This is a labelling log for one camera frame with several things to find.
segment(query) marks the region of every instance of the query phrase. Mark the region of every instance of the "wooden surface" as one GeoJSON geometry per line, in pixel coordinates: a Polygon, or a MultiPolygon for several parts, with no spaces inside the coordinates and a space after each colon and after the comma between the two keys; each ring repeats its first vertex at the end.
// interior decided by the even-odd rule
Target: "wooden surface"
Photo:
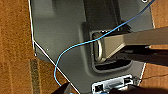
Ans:
{"type": "MultiPolygon", "coordinates": [[[[35,59],[31,43],[31,29],[27,0],[0,0],[0,93],[31,94],[33,91],[30,60],[35,59]]],[[[168,0],[156,0],[152,5],[155,27],[168,26],[168,0]]],[[[53,78],[54,66],[38,60],[41,94],[50,94],[58,85],[53,78]]],[[[168,68],[147,64],[144,78],[168,74],[168,68]]],[[[66,80],[58,72],[58,80],[66,80]]],[[[143,87],[168,89],[168,76],[144,80],[143,87]]]]}
{"type": "Polygon", "coordinates": [[[0,0],[0,94],[31,94],[30,19],[27,0],[0,0]]]}
{"type": "MultiPolygon", "coordinates": [[[[156,0],[152,5],[152,16],[155,28],[168,26],[168,0],[156,0]]],[[[153,45],[153,49],[168,49],[168,45],[153,45]]],[[[168,74],[168,67],[147,64],[143,78],[168,74]]],[[[143,87],[158,87],[168,89],[168,76],[154,77],[142,81],[143,87]]]]}

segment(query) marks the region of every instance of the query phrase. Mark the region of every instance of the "gray metal panel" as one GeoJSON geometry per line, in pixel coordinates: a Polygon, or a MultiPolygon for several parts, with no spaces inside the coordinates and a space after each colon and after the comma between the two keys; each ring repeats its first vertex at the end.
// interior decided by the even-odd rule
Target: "gray metal panel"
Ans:
{"type": "MultiPolygon", "coordinates": [[[[121,3],[121,16],[124,20],[131,18],[140,11],[146,4],[138,2],[141,0],[119,0],[131,1],[131,5],[124,6],[121,3]],[[124,7],[137,9],[134,12],[123,12],[124,7]]],[[[33,31],[35,40],[46,50],[50,57],[56,61],[59,54],[73,44],[90,40],[89,32],[84,30],[83,23],[86,22],[84,5],[82,0],[31,0],[33,31]]],[[[151,29],[152,19],[150,11],[144,15],[147,18],[137,18],[130,23],[135,31],[151,29]]],[[[91,59],[91,44],[77,47],[66,54],[60,60],[59,68],[79,90],[80,93],[91,92],[91,84],[94,82],[111,79],[114,77],[132,74],[140,77],[143,63],[134,62],[128,69],[119,70],[111,73],[97,73],[93,70],[91,59]]]]}

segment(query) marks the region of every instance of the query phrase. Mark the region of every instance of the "blue wire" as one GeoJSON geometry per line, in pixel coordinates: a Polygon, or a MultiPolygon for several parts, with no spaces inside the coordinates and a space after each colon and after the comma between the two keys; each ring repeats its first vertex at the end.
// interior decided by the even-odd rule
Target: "blue wire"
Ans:
{"type": "Polygon", "coordinates": [[[110,34],[111,32],[115,31],[116,29],[120,28],[121,26],[127,24],[128,22],[130,22],[130,21],[132,21],[133,19],[135,19],[135,18],[137,18],[138,16],[140,16],[148,7],[150,7],[150,5],[151,5],[154,1],[155,1],[155,0],[152,0],[152,1],[151,1],[141,12],[139,12],[136,16],[134,16],[134,17],[131,18],[130,20],[128,20],[128,21],[126,21],[126,22],[120,24],[119,26],[115,27],[113,30],[107,32],[106,34],[102,35],[101,37],[99,37],[99,38],[97,38],[97,39],[94,39],[94,40],[87,41],[87,42],[75,44],[75,45],[69,47],[68,49],[64,50],[64,51],[59,55],[59,57],[58,57],[58,59],[57,59],[57,62],[56,62],[56,65],[55,65],[55,70],[54,70],[54,79],[55,79],[55,81],[58,83],[58,85],[61,86],[61,84],[59,83],[59,81],[58,81],[57,78],[56,78],[56,69],[57,69],[58,63],[59,63],[59,61],[60,61],[60,59],[61,59],[61,57],[62,57],[62,55],[63,55],[64,53],[66,53],[66,52],[69,51],[70,49],[75,48],[75,47],[77,47],[77,46],[81,46],[81,45],[84,45],[84,44],[88,44],[88,43],[92,43],[92,42],[95,42],[95,41],[97,41],[97,40],[100,40],[101,38],[105,37],[106,35],[110,34]]]}

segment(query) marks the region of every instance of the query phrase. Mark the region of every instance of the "white connector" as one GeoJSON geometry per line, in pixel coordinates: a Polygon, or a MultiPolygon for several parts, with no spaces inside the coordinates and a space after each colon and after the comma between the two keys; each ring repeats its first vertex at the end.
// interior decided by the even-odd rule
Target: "white connector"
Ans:
{"type": "Polygon", "coordinates": [[[133,84],[132,75],[125,75],[92,84],[92,94],[101,94],[109,92],[112,88],[126,90],[128,84],[133,84]]]}

